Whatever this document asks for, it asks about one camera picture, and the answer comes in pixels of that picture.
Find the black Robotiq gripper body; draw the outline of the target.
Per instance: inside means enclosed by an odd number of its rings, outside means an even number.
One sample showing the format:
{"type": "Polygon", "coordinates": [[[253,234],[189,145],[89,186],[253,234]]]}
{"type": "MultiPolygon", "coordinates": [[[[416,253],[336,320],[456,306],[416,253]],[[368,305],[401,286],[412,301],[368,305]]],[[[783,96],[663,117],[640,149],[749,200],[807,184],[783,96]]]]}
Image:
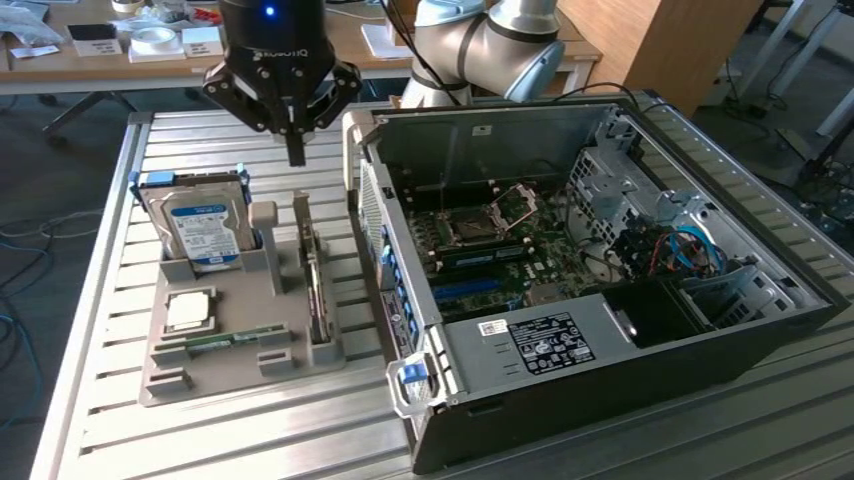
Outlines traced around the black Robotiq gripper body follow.
{"type": "Polygon", "coordinates": [[[221,1],[224,63],[256,94],[269,81],[278,98],[312,98],[334,64],[320,1],[221,1]]]}

